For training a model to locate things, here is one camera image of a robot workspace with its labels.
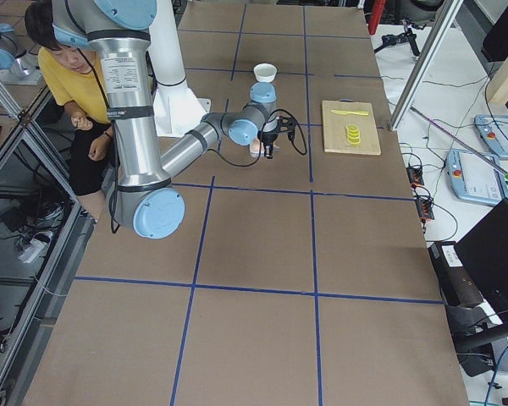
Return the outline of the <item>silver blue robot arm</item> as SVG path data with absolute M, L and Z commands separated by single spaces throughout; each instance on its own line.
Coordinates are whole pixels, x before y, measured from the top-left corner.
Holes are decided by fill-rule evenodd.
M 57 40 L 97 53 L 121 175 L 109 197 L 118 224 L 149 239 L 185 214 L 172 179 L 223 137 L 260 140 L 267 156 L 279 122 L 276 91 L 256 83 L 239 112 L 206 112 L 189 89 L 169 1 L 56 1 Z

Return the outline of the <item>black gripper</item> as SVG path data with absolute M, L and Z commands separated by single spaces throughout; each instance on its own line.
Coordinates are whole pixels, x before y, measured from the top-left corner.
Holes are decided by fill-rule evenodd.
M 260 145 L 260 156 L 266 157 L 267 159 L 273 158 L 273 144 L 279 136 L 277 130 L 262 131 L 259 135 L 259 139 L 262 142 Z

